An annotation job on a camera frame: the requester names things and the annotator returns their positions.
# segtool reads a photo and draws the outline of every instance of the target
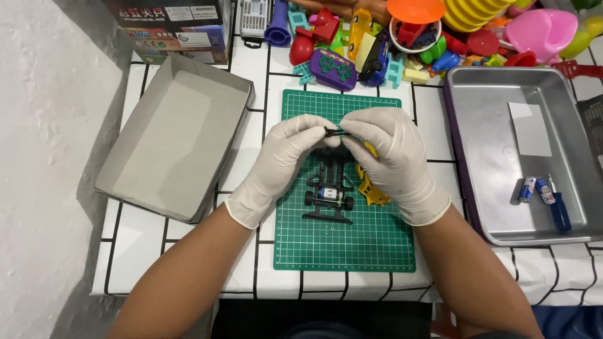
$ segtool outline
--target forearm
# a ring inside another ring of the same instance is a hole
[[[542,337],[517,282],[453,206],[413,231],[438,292],[457,319],[469,327]]]
[[[172,338],[214,303],[251,230],[224,204],[142,276],[113,325],[110,338]]]

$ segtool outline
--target white tablecloth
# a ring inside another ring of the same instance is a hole
[[[245,46],[238,34],[236,13],[232,57],[228,66],[219,68],[253,81],[256,101],[233,146],[238,151],[233,152],[219,179],[215,206],[248,173],[260,150],[262,134],[280,121],[284,89],[339,92],[322,85],[299,86],[298,78],[291,74],[289,48],[275,48],[266,43],[258,49]],[[584,65],[603,64],[603,37],[596,38],[577,60]],[[158,68],[142,64],[133,55],[122,127]],[[577,100],[603,93],[603,81],[597,78],[578,77],[572,81],[572,87]],[[358,83],[350,94],[402,100],[402,107],[415,118],[425,140],[431,173],[462,212],[464,200],[458,187],[454,152],[443,112],[441,80],[433,78],[428,85],[403,81],[396,90],[391,88],[391,83],[380,88]],[[416,243],[415,273],[277,271],[273,269],[274,223],[273,211],[245,245],[220,297],[423,302],[440,299]],[[190,225],[110,199],[92,294],[128,294],[147,268],[191,229]],[[603,272],[603,242],[492,247],[492,250],[518,281],[531,304],[603,304],[603,279],[597,279],[597,271]]]

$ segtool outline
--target blue screwdriver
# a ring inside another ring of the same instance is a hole
[[[555,227],[559,232],[567,232],[572,230],[572,224],[569,222],[569,216],[567,215],[567,209],[565,204],[563,203],[563,199],[561,198],[561,192],[557,192],[555,187],[555,183],[551,178],[551,174],[549,173],[549,187],[551,188],[551,193],[553,194],[553,198],[555,202],[551,204],[551,212],[553,213],[553,221],[555,222]]]

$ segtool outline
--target black tire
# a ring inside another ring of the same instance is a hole
[[[311,206],[313,202],[314,202],[314,192],[306,191],[306,196],[303,199],[304,205]]]
[[[345,197],[343,200],[343,208],[346,211],[351,211],[354,209],[354,198],[352,197]]]

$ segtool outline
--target purple toy container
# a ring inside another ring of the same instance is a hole
[[[337,53],[318,48],[310,58],[308,69],[318,82],[335,89],[348,91],[356,87],[358,72],[354,64]]]

